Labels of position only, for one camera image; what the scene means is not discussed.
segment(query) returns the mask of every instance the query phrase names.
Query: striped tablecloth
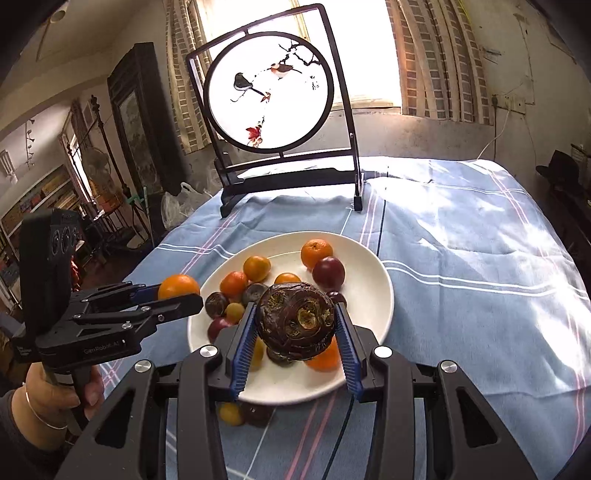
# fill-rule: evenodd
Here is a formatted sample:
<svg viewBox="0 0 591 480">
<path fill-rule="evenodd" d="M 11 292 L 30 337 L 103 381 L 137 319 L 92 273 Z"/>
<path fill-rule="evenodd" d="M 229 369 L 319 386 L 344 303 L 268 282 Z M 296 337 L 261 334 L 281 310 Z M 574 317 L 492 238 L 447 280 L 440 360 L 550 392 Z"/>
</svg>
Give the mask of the striped tablecloth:
<svg viewBox="0 0 591 480">
<path fill-rule="evenodd" d="M 327 163 L 348 166 L 350 159 L 322 166 Z M 456 360 L 540 480 L 553 478 L 584 435 L 590 410 L 589 296 L 564 246 L 528 193 L 490 161 L 380 157 L 362 159 L 362 168 L 362 212 L 352 210 L 352 186 L 250 195 L 225 219 L 218 194 L 128 280 L 154 284 L 183 272 L 203 284 L 241 249 L 280 233 L 318 230 L 355 239 L 378 253 L 394 285 L 394 319 L 385 343 L 415 362 Z M 101 365 L 107 391 L 138 359 L 164 365 L 188 354 L 186 320 L 161 325 L 143 341 L 140 355 Z M 276 408 L 264 429 L 222 423 L 228 475 L 362 479 L 374 411 L 341 388 Z M 417 478 L 425 477 L 421 413 L 417 403 Z M 175 431 L 173 403 L 169 478 L 176 478 Z"/>
</svg>

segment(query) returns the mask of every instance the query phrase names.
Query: small fruit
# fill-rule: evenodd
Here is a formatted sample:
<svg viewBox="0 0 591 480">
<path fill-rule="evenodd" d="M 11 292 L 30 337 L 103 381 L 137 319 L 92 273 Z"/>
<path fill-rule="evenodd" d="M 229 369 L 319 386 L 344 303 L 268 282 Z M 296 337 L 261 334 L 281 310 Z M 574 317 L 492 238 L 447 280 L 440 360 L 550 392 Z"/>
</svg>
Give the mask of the small fruit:
<svg viewBox="0 0 591 480">
<path fill-rule="evenodd" d="M 330 243 L 320 238 L 308 240 L 301 248 L 300 257 L 301 262 L 312 270 L 318 260 L 333 256 L 333 248 Z"/>
<path fill-rule="evenodd" d="M 210 323 L 209 327 L 207 328 L 207 338 L 209 338 L 209 341 L 211 343 L 215 342 L 220 332 L 224 328 L 231 327 L 232 325 L 233 324 L 228 322 L 224 317 L 218 317 L 214 319 L 213 322 Z"/>
<path fill-rule="evenodd" d="M 267 405 L 253 405 L 252 403 L 242 402 L 238 407 L 244 421 L 254 427 L 266 427 L 273 415 L 273 407 Z"/>
<path fill-rule="evenodd" d="M 212 318 L 221 317 L 229 304 L 228 298 L 220 291 L 215 291 L 205 301 L 205 311 Z"/>
<path fill-rule="evenodd" d="M 226 320 L 236 325 L 244 315 L 242 303 L 233 302 L 226 308 Z"/>
<path fill-rule="evenodd" d="M 326 257 L 318 261 L 312 270 L 312 278 L 320 288 L 338 290 L 345 282 L 345 267 L 338 258 Z"/>
<path fill-rule="evenodd" d="M 196 293 L 197 295 L 201 293 L 197 280 L 188 275 L 171 275 L 160 284 L 158 288 L 158 299 L 170 299 L 189 293 Z"/>
<path fill-rule="evenodd" d="M 269 360 L 271 360 L 271 362 L 273 362 L 276 365 L 279 365 L 280 367 L 287 367 L 288 365 L 291 365 L 293 363 L 291 360 L 283 358 L 278 353 L 275 353 L 269 347 L 267 347 L 267 357 L 269 357 Z"/>
<path fill-rule="evenodd" d="M 242 269 L 250 281 L 260 282 L 271 271 L 271 261 L 267 257 L 248 257 Z"/>
<path fill-rule="evenodd" d="M 305 364 L 317 372 L 330 372 L 338 368 L 340 364 L 339 347 L 336 344 L 336 338 L 333 337 L 329 347 L 314 358 L 306 360 Z"/>
<path fill-rule="evenodd" d="M 256 372 L 261 367 L 262 358 L 265 355 L 266 347 L 267 346 L 265 345 L 265 342 L 263 342 L 259 337 L 257 337 L 255 342 L 255 349 L 252 353 L 251 367 L 249 369 L 251 372 Z"/>
<path fill-rule="evenodd" d="M 275 279 L 275 285 L 279 285 L 281 283 L 299 283 L 301 282 L 300 278 L 293 273 L 280 273 L 277 275 Z"/>
<path fill-rule="evenodd" d="M 222 403 L 219 415 L 223 421 L 233 427 L 239 427 L 244 424 L 244 418 L 242 417 L 240 408 L 235 403 Z"/>
<path fill-rule="evenodd" d="M 347 299 L 345 296 L 339 291 L 330 291 L 326 294 L 328 298 L 330 298 L 333 303 L 336 305 L 337 303 L 344 303 L 345 307 L 347 306 Z"/>
<path fill-rule="evenodd" d="M 242 294 L 242 304 L 246 307 L 250 302 L 258 303 L 268 288 L 262 283 L 251 283 Z"/>
<path fill-rule="evenodd" d="M 220 291 L 229 299 L 240 298 L 247 285 L 248 278 L 244 272 L 230 272 L 220 282 Z"/>
</svg>

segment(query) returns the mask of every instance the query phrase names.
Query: white plate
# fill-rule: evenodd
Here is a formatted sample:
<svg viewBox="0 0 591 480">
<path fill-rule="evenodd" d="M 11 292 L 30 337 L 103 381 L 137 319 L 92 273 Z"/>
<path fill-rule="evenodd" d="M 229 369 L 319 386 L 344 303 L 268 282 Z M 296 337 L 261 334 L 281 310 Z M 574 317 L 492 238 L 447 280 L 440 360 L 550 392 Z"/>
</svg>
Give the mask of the white plate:
<svg viewBox="0 0 591 480">
<path fill-rule="evenodd" d="M 251 245 L 224 262 L 204 283 L 201 295 L 206 299 L 210 293 L 218 291 L 223 278 L 231 271 L 241 271 L 242 264 L 251 255 L 271 260 L 271 272 L 264 282 L 268 285 L 272 285 L 277 275 L 284 272 L 294 273 L 302 281 L 315 285 L 312 273 L 300 258 L 301 247 L 313 238 L 328 241 L 335 256 L 345 266 L 345 283 L 341 292 L 347 299 L 352 322 L 370 328 L 381 343 L 388 333 L 394 312 L 394 289 L 388 272 L 372 251 L 355 240 L 335 233 L 286 233 Z M 211 321 L 205 309 L 189 317 L 187 334 L 192 352 L 209 344 L 207 327 Z M 304 362 L 279 367 L 265 355 L 262 367 L 248 375 L 246 387 L 239 398 L 255 404 L 286 405 L 312 400 L 344 383 L 345 375 L 341 368 L 322 373 L 307 367 Z"/>
</svg>

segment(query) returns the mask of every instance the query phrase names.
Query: hand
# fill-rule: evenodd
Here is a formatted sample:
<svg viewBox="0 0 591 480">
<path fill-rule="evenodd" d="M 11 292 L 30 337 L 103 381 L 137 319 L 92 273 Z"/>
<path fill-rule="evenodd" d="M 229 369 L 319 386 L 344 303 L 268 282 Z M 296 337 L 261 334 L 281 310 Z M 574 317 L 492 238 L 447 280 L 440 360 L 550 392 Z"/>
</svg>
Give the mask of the hand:
<svg viewBox="0 0 591 480">
<path fill-rule="evenodd" d="M 43 420 L 52 425 L 64 425 L 64 411 L 80 405 L 80 399 L 72 387 L 59 387 L 48 382 L 41 364 L 31 365 L 25 383 L 31 407 Z M 105 401 L 104 393 L 105 386 L 99 369 L 93 366 L 90 382 L 84 388 L 84 413 L 87 419 L 90 420 Z"/>
<path fill-rule="evenodd" d="M 37 415 L 53 426 L 61 427 L 66 424 L 65 411 L 80 405 L 80 399 L 72 387 L 52 385 L 41 364 L 32 364 L 27 373 L 27 393 L 21 387 L 12 397 L 12 416 L 22 435 L 33 445 L 42 450 L 56 450 L 66 437 L 66 430 L 49 428 Z M 85 415 L 88 419 L 96 413 L 104 402 L 105 386 L 97 367 L 92 367 L 90 382 L 85 386 Z"/>
</svg>

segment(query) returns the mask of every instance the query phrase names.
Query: bird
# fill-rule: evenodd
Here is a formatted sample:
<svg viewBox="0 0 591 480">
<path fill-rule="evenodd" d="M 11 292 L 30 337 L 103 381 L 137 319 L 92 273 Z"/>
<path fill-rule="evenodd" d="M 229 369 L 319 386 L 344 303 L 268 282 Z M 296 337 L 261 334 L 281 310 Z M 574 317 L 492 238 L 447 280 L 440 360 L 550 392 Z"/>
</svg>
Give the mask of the bird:
<svg viewBox="0 0 591 480">
<path fill-rule="evenodd" d="M 271 65 L 271 67 L 267 68 L 267 70 L 272 71 L 275 75 L 279 77 L 280 80 L 292 70 L 294 72 L 301 73 L 292 65 L 287 65 L 285 63 L 274 63 L 273 65 Z"/>
<path fill-rule="evenodd" d="M 252 82 L 249 82 L 248 80 L 246 80 L 244 78 L 244 75 L 242 72 L 238 72 L 235 76 L 234 76 L 234 88 L 236 90 L 238 90 L 239 92 L 242 92 L 242 95 L 240 95 L 240 97 L 238 97 L 236 100 L 232 100 L 232 102 L 237 102 L 238 100 L 240 100 L 240 98 L 242 98 L 242 96 L 248 91 L 248 90 L 252 90 L 253 92 L 258 93 L 259 95 L 262 96 L 261 102 L 264 102 L 265 100 L 268 102 L 269 99 L 271 98 L 271 94 L 269 92 L 260 92 L 259 90 L 257 90 L 256 88 L 254 88 L 252 86 Z"/>
</svg>

